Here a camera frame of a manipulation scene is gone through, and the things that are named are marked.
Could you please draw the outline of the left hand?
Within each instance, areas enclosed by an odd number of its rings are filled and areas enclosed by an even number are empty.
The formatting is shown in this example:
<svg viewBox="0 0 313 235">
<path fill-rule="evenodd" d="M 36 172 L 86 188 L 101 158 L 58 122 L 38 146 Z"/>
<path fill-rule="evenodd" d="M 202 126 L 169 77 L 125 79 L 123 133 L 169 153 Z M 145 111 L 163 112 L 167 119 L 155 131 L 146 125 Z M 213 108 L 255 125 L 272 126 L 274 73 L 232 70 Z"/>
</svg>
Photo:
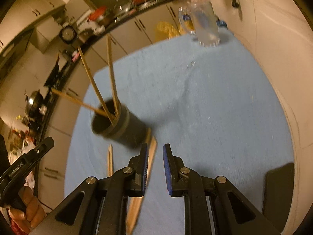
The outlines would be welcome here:
<svg viewBox="0 0 313 235">
<path fill-rule="evenodd" d="M 42 205 L 36 196 L 33 195 L 32 189 L 23 186 L 19 191 L 19 197 L 26 206 L 26 211 L 10 207 L 8 214 L 14 223 L 26 234 L 29 234 L 36 228 L 47 216 Z"/>
</svg>

